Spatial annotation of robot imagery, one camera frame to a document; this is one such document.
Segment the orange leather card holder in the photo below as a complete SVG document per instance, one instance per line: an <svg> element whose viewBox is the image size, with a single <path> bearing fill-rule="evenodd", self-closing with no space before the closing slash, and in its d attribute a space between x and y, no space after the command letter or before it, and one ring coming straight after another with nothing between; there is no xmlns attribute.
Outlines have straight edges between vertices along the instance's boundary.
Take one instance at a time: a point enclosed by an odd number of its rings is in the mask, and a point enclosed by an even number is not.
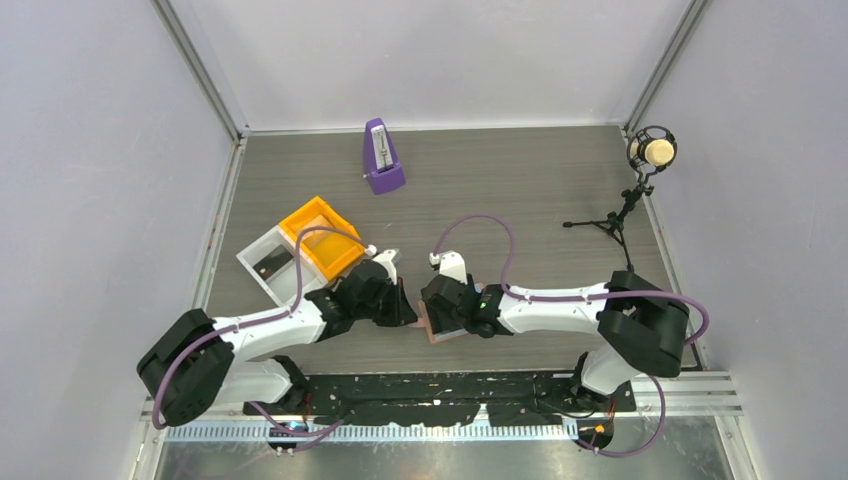
<svg viewBox="0 0 848 480"><path fill-rule="evenodd" d="M409 324L409 327L425 331L431 344L445 342L468 334L467 330L461 325L452 321L442 321L435 314L431 314L423 300L418 301L418 308L418 319Z"/></svg>

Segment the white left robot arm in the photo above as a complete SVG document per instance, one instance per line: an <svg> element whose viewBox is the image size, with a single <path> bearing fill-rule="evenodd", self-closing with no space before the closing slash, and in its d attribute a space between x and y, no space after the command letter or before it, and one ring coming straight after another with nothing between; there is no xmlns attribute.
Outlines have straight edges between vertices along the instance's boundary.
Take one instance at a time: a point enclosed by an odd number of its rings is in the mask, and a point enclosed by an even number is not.
<svg viewBox="0 0 848 480"><path fill-rule="evenodd" d="M312 290L290 307L212 318L182 314L139 360L136 371L154 399L157 428L185 425L219 404L272 404L298 412L307 398L302 372L276 351L325 341L359 320L381 327L416 322L397 273L399 252L357 264L334 288Z"/></svg>

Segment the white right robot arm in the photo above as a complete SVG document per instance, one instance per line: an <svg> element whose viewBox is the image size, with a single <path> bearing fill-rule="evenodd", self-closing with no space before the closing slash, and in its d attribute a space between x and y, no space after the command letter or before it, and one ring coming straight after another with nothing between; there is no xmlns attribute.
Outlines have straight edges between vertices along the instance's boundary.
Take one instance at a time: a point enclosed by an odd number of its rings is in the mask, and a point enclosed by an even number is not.
<svg viewBox="0 0 848 480"><path fill-rule="evenodd" d="M574 403L596 410L639 374L674 378L682 368L689 309L683 300L629 271L576 289L532 290L437 275L420 307L434 335L457 327L482 338L536 331L582 333L602 345L582 355L571 387Z"/></svg>

